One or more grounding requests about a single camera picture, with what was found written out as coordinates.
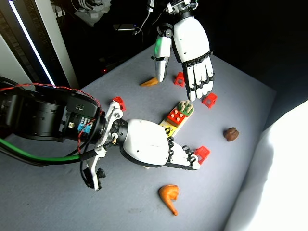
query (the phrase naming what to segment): robotic arm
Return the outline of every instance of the robotic arm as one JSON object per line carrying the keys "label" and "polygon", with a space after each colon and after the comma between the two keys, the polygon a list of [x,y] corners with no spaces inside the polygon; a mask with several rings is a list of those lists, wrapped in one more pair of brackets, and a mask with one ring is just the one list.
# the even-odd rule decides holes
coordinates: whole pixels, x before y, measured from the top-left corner
{"label": "robotic arm", "polygon": [[[0,127],[10,128],[16,135],[28,139],[83,141],[81,148],[95,143],[93,150],[74,158],[86,161],[87,168],[82,169],[82,176],[88,187],[95,190],[101,188],[99,178],[104,177],[102,169],[96,170],[96,164],[112,146],[119,146],[125,158],[139,165],[200,168],[198,157],[187,146],[181,147],[172,137],[168,138],[162,126],[140,119],[123,120],[123,111],[117,102],[111,102],[104,113],[93,98],[68,90],[36,86],[36,91],[29,91],[3,82],[0,87]],[[24,162],[34,162],[34,156],[16,154],[11,145],[5,143],[0,142],[1,152]]]}
{"label": "robotic arm", "polygon": [[164,23],[157,28],[155,43],[155,72],[159,82],[167,74],[171,42],[179,63],[182,63],[186,82],[187,96],[191,101],[200,99],[213,88],[214,73],[210,60],[212,51],[207,35],[192,15],[198,3],[192,0],[176,0],[167,4],[165,11],[173,14],[177,23]]}

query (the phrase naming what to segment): orange toy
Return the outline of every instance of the orange toy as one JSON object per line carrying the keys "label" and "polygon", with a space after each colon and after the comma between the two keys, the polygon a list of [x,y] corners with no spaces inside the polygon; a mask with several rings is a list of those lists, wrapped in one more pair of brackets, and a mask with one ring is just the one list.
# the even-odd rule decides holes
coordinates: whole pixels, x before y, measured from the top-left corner
{"label": "orange toy", "polygon": [[173,212],[173,214],[176,216],[178,215],[178,211],[174,207],[171,200],[176,201],[179,196],[179,187],[178,185],[174,184],[168,184],[161,187],[158,191],[160,198],[163,200],[163,202],[170,208],[170,210]]}

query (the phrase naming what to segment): brown toy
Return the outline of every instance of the brown toy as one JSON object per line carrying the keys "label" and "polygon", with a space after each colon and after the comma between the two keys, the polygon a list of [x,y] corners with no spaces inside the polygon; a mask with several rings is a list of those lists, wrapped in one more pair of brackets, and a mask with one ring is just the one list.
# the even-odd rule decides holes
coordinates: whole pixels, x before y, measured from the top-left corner
{"label": "brown toy", "polygon": [[227,139],[227,141],[235,140],[239,134],[240,133],[238,130],[236,130],[236,128],[230,128],[223,132],[223,136]]}
{"label": "brown toy", "polygon": [[176,201],[179,196],[179,187],[178,185],[174,184],[168,184],[161,187],[158,191],[160,198],[163,200],[163,202],[168,206],[168,208],[173,212],[173,214],[176,216],[178,215],[178,211],[174,207],[171,200]]}
{"label": "brown toy", "polygon": [[157,83],[158,83],[158,79],[156,77],[154,77],[154,78],[151,78],[150,80],[140,84],[140,86],[148,87],[148,86],[153,86]]}

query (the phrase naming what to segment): green cable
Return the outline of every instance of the green cable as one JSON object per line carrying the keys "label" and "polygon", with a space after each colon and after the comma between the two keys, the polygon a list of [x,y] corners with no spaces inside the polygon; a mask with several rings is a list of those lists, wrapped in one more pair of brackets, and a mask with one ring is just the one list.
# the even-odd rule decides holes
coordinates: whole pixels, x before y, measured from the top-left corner
{"label": "green cable", "polygon": [[67,160],[77,160],[77,159],[80,159],[79,155],[64,156],[64,157],[40,157],[40,156],[31,155],[31,154],[25,152],[24,150],[21,150],[21,149],[15,147],[14,145],[8,143],[7,141],[5,141],[5,140],[3,140],[1,138],[0,138],[0,143],[5,145],[9,149],[12,149],[12,150],[18,152],[19,154],[24,155],[24,156],[29,157],[29,158],[32,158],[34,160],[57,162],[57,161],[67,161]]}

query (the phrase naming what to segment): red block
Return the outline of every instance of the red block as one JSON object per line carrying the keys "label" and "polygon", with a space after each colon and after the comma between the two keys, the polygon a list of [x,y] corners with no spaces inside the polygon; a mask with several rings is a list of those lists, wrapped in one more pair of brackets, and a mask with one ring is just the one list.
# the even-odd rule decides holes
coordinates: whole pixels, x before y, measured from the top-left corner
{"label": "red block", "polygon": [[202,103],[208,108],[211,108],[215,104],[217,98],[217,95],[210,93],[208,96],[205,97]]}
{"label": "red block", "polygon": [[199,164],[202,164],[203,161],[208,157],[208,155],[210,155],[210,151],[205,148],[204,146],[198,148],[194,154],[198,157],[198,162]]}
{"label": "red block", "polygon": [[184,74],[183,72],[179,72],[178,76],[176,77],[175,81],[174,81],[175,85],[180,85],[181,87],[184,87],[185,85],[185,80],[184,80]]}
{"label": "red block", "polygon": [[119,97],[119,96],[118,96],[118,97],[115,97],[115,98],[112,99],[112,101],[118,102],[118,103],[120,104],[120,109],[121,109],[122,111],[126,111],[125,102],[124,102],[124,100],[122,100],[121,97]]}
{"label": "red block", "polygon": [[186,115],[181,113],[178,109],[173,109],[167,117],[167,122],[169,122],[173,126],[178,127],[185,117]]}

